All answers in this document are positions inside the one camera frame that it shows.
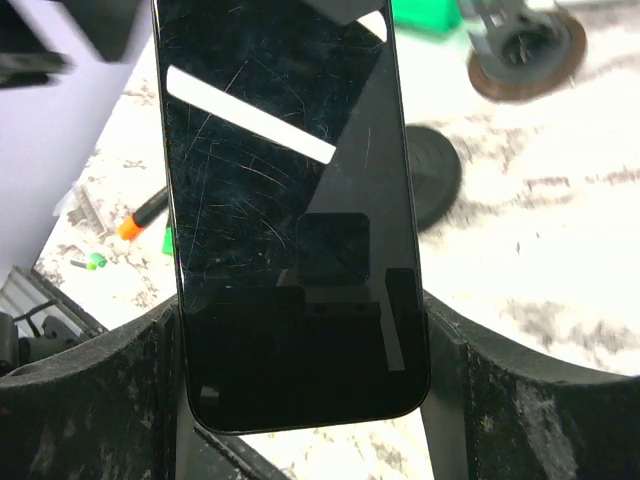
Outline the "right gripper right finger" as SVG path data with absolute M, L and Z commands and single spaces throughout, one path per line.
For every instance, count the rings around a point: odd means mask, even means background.
M 421 407 L 436 480 L 636 479 L 639 380 L 527 348 L 430 293 Z

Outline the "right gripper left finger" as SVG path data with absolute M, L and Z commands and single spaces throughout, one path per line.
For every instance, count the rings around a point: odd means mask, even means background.
M 4 479 L 183 479 L 177 302 L 1 380 Z

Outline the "phone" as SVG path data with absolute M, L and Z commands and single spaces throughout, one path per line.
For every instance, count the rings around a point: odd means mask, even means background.
M 188 400 L 245 434 L 425 399 L 391 5 L 158 1 Z

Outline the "black phone stand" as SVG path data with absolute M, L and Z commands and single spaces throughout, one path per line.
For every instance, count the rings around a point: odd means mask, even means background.
M 406 139 L 417 229 L 422 232 L 453 206 L 461 186 L 462 166 L 453 144 L 439 131 L 408 125 Z

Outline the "brown base phone stand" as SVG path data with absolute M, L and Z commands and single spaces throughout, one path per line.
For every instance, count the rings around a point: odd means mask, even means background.
M 524 1 L 460 1 L 465 19 L 483 22 L 469 32 L 469 81 L 496 102 L 531 100 L 565 83 L 587 50 L 582 24 L 560 10 L 534 10 Z

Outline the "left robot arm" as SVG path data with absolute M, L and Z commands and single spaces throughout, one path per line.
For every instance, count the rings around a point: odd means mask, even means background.
M 1 88 L 56 84 L 85 63 L 131 63 L 150 16 L 149 1 L 3 1 Z

